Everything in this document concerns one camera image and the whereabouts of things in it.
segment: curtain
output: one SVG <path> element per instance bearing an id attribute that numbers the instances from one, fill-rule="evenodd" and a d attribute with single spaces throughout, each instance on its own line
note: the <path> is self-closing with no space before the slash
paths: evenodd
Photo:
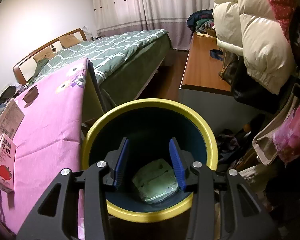
<path id="1" fill-rule="evenodd" d="M 188 17 L 213 6 L 211 0 L 93 0 L 99 35 L 165 29 L 176 49 L 189 49 Z"/>

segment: pink tablecloth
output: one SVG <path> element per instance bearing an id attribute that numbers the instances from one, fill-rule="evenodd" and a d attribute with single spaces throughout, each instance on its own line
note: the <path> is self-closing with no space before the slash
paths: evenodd
<path id="1" fill-rule="evenodd" d="M 0 219 L 17 233 L 50 182 L 63 168 L 80 169 L 80 129 L 87 58 L 36 83 L 38 97 L 15 100 L 25 117 L 13 142 L 17 146 L 14 192 L 0 191 Z M 83 218 L 79 208 L 79 218 Z"/>

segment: blue gripper pad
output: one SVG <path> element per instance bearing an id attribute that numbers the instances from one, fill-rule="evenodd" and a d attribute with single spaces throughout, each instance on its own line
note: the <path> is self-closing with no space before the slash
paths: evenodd
<path id="1" fill-rule="evenodd" d="M 114 186 L 116 189 L 118 189 L 122 183 L 124 170 L 129 157 L 129 140 L 127 138 L 121 142 L 119 150 L 120 149 L 120 156 L 114 170 Z"/>
<path id="2" fill-rule="evenodd" d="M 169 152 L 177 182 L 182 190 L 186 189 L 186 169 L 180 159 L 181 150 L 175 138 L 169 142 Z"/>

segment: handbag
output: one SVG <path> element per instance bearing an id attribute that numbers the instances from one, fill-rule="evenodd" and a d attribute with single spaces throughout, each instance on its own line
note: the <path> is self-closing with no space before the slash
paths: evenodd
<path id="1" fill-rule="evenodd" d="M 239 64 L 239 57 L 229 51 L 224 50 L 224 59 L 222 64 L 222 70 L 219 72 L 219 76 L 222 80 L 231 85 L 234 80 L 235 73 Z"/>
<path id="2" fill-rule="evenodd" d="M 243 57 L 239 57 L 237 69 L 231 83 L 231 93 L 237 102 L 275 114 L 279 96 L 271 93 L 247 74 Z"/>

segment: green duvet cover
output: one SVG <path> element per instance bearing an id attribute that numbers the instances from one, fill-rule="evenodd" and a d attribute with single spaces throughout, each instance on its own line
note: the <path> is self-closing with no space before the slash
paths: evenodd
<path id="1" fill-rule="evenodd" d="M 34 78 L 37 82 L 57 69 L 87 57 L 92 61 L 94 72 L 101 84 L 131 56 L 156 39 L 167 33 L 166 30 L 128 32 L 121 35 L 101 38 L 96 41 L 83 41 L 80 44 L 63 49 L 43 67 Z"/>

